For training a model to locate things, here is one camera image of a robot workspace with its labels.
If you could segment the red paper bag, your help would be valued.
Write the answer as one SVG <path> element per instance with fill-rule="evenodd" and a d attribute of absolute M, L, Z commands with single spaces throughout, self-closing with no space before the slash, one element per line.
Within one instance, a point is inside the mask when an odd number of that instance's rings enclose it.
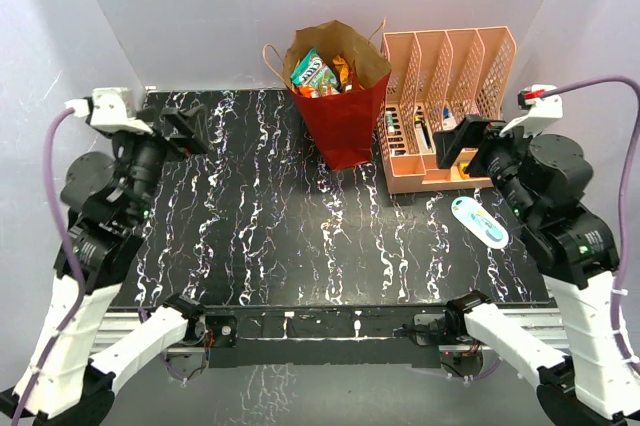
<path fill-rule="evenodd" d="M 312 48 L 333 71 L 337 88 L 292 83 L 291 74 Z M 278 59 L 281 66 L 271 71 L 291 93 L 327 166 L 337 171 L 370 162 L 372 134 L 392 72 L 372 38 L 332 20 L 296 31 Z"/>

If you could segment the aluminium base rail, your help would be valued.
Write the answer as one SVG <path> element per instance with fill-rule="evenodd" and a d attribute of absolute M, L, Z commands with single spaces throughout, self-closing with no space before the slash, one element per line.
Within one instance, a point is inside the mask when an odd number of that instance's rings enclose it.
<path fill-rule="evenodd" d="M 557 308 L 535 303 L 498 304 L 506 317 L 551 347 L 568 351 Z M 401 332 L 444 316 L 444 304 L 376 306 L 209 306 L 214 331 L 210 367 L 252 365 L 401 364 L 439 367 L 449 352 L 469 346 L 455 339 L 430 341 Z M 91 353 L 115 344 L 138 326 L 133 308 L 112 308 L 99 328 Z"/>

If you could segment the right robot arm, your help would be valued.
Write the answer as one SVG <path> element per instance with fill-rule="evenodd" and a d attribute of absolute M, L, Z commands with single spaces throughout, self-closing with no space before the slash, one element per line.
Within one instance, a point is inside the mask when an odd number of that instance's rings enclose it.
<path fill-rule="evenodd" d="M 545 344 L 474 291 L 446 305 L 443 331 L 491 347 L 534 388 L 556 425 L 624 425 L 639 416 L 639 375 L 618 348 L 610 309 L 622 271 L 609 226 L 581 202 L 593 170 L 572 139 L 526 137 L 476 115 L 434 135 L 437 164 L 475 150 L 467 171 L 486 176 L 520 223 L 519 236 L 559 309 L 567 352 Z"/>

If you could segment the pink desk organizer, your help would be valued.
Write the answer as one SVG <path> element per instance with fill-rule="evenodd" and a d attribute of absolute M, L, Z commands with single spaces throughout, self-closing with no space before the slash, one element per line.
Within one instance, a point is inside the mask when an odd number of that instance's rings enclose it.
<path fill-rule="evenodd" d="M 487 178 L 463 169 L 465 148 L 452 166 L 436 164 L 434 134 L 467 114 L 498 119 L 517 45 L 506 26 L 387 32 L 381 44 L 392 66 L 377 137 L 392 194 L 487 188 Z"/>

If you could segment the teal Fox's candy bag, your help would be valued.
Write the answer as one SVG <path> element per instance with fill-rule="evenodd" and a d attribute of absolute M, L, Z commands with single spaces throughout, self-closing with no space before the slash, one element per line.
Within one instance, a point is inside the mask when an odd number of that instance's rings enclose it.
<path fill-rule="evenodd" d="M 338 81 L 329 66 L 312 48 L 296 66 L 290 76 L 296 87 L 311 86 L 318 89 L 321 85 L 338 87 Z"/>

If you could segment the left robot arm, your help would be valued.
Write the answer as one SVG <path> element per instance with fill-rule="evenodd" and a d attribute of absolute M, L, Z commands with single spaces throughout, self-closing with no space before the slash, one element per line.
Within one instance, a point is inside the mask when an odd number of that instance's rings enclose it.
<path fill-rule="evenodd" d="M 144 109 L 118 121 L 109 133 L 110 154 L 88 152 L 68 168 L 57 189 L 53 145 L 59 122 L 45 136 L 43 178 L 61 238 L 49 309 L 21 379 L 1 394 L 13 423 L 98 425 L 121 388 L 170 346 L 204 338 L 204 309 L 175 294 L 144 314 L 128 334 L 100 352 L 93 345 L 143 244 L 141 228 L 168 162 L 204 155 L 204 111 Z"/>

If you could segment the white blue oval package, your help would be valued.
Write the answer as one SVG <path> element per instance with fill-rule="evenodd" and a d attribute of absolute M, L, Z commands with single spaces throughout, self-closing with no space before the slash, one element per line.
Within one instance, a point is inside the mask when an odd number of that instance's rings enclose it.
<path fill-rule="evenodd" d="M 509 242 L 506 229 L 475 199 L 460 196 L 453 200 L 451 212 L 469 232 L 492 249 L 503 249 Z"/>

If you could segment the yellow item in organizer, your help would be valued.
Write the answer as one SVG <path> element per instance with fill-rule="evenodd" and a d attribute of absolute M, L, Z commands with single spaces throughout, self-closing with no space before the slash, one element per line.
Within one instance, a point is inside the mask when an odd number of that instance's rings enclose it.
<path fill-rule="evenodd" d="M 457 167 L 458 167 L 458 171 L 459 171 L 459 175 L 462 179 L 470 179 L 471 176 L 467 171 L 467 167 L 468 167 L 469 163 L 468 162 L 460 162 Z"/>

